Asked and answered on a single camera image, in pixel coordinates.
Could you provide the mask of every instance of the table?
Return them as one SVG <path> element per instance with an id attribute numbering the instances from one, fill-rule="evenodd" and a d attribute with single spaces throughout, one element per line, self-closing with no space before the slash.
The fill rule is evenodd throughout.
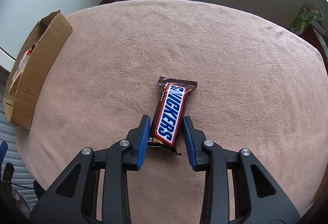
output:
<path id="1" fill-rule="evenodd" d="M 82 148 L 107 148 L 153 116 L 157 80 L 167 76 L 198 81 L 186 115 L 208 139 L 249 148 L 299 212 L 310 204 L 328 158 L 328 80 L 313 46 L 260 17 L 201 2 L 116 2 L 67 19 L 73 32 L 31 130 L 17 129 L 19 154 L 43 188 Z M 199 223 L 204 173 L 191 170 L 182 137 L 177 149 L 182 156 L 148 149 L 141 171 L 128 173 L 133 223 Z"/>

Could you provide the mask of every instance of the pink blanket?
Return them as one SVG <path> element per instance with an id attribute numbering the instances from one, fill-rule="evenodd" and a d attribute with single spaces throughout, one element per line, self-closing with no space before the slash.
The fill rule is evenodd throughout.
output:
<path id="1" fill-rule="evenodd" d="M 73 32 L 32 128 L 17 131 L 19 154 L 44 188 L 82 148 L 107 148 L 152 117 L 156 82 L 167 76 L 198 81 L 186 115 L 208 139 L 249 148 L 299 211 L 310 204 L 327 164 L 328 80 L 314 47 L 260 17 L 200 2 L 124 1 L 67 19 Z M 182 137 L 178 150 L 148 149 L 141 171 L 128 173 L 133 223 L 199 223 L 204 173 L 191 170 Z"/>

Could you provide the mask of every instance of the green box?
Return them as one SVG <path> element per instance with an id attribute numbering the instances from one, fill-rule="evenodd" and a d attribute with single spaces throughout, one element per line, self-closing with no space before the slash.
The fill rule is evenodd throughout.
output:
<path id="1" fill-rule="evenodd" d="M 307 7 L 303 6 L 296 16 L 294 22 L 289 27 L 289 31 L 296 35 L 301 35 L 309 27 L 313 20 L 317 21 L 318 23 L 322 23 L 322 13 L 316 8 L 308 9 Z"/>

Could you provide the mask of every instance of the cardboard box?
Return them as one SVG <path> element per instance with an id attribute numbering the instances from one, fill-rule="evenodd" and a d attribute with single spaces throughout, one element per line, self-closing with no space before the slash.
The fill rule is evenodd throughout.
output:
<path id="1" fill-rule="evenodd" d="M 9 74 L 3 104 L 7 120 L 30 129 L 43 82 L 72 32 L 60 11 L 41 19 L 27 37 Z"/>
<path id="2" fill-rule="evenodd" d="M 318 25 L 317 30 L 324 34 L 325 30 L 319 24 L 322 23 L 322 19 L 322 13 L 318 9 L 308 9 L 307 7 L 303 6 L 296 16 L 294 22 L 289 27 L 289 31 L 296 35 L 301 35 L 309 27 L 309 25 L 312 24 L 313 26 Z"/>

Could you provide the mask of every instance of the metal screw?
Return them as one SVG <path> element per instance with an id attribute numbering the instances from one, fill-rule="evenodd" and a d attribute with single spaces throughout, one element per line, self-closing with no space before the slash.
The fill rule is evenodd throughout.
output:
<path id="1" fill-rule="evenodd" d="M 91 148 L 86 147 L 82 149 L 82 154 L 83 155 L 89 155 L 91 153 Z"/>
<path id="2" fill-rule="evenodd" d="M 204 145 L 206 145 L 206 146 L 213 146 L 214 145 L 214 142 L 211 141 L 211 140 L 206 140 L 206 141 L 204 141 Z"/>
<path id="3" fill-rule="evenodd" d="M 120 146 L 128 146 L 130 144 L 130 142 L 128 140 L 122 140 L 120 141 Z"/>
<path id="4" fill-rule="evenodd" d="M 250 154 L 251 154 L 251 152 L 250 152 L 247 148 L 243 148 L 243 149 L 241 150 L 241 153 L 242 153 L 243 155 L 250 155 Z"/>

